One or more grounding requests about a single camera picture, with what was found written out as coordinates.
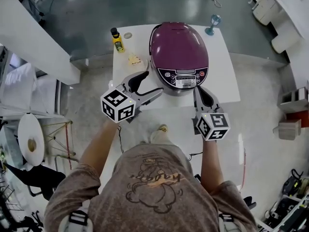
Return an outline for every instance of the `yellow bottle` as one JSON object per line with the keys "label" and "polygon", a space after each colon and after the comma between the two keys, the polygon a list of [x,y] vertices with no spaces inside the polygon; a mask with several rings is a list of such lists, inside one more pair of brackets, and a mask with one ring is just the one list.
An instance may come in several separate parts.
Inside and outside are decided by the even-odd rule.
{"label": "yellow bottle", "polygon": [[125,52],[124,44],[122,43],[122,39],[119,32],[117,31],[117,28],[112,28],[111,33],[112,33],[112,42],[114,43],[117,51]]}

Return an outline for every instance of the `rice cooker display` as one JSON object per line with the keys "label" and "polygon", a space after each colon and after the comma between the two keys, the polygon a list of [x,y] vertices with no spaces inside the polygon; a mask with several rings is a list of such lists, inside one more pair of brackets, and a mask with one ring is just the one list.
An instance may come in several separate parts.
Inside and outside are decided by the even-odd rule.
{"label": "rice cooker display", "polygon": [[180,89],[191,89],[200,85],[207,76],[208,67],[196,70],[167,70],[157,68],[165,83]]}

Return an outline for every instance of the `electronic device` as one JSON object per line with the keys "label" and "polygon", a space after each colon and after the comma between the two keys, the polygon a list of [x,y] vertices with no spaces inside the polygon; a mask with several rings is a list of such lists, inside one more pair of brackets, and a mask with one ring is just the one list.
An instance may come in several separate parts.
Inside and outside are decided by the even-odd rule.
{"label": "electronic device", "polygon": [[191,26],[183,22],[164,22],[150,36],[151,65],[165,92],[181,95],[201,85],[208,74],[206,46]]}

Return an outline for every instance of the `bottle cap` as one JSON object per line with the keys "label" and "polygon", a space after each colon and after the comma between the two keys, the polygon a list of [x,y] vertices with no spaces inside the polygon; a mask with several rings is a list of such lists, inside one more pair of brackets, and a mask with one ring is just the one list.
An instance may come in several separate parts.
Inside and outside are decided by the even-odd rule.
{"label": "bottle cap", "polygon": [[118,31],[117,31],[117,28],[112,28],[111,33],[112,33],[112,35],[119,34]]}

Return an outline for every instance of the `white cabinet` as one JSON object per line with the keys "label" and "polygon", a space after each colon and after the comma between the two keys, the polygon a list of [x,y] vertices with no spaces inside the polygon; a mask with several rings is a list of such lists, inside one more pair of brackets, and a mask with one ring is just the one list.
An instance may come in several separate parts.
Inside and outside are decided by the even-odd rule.
{"label": "white cabinet", "polygon": [[267,25],[281,10],[275,0],[261,0],[253,11],[254,17],[263,25]]}

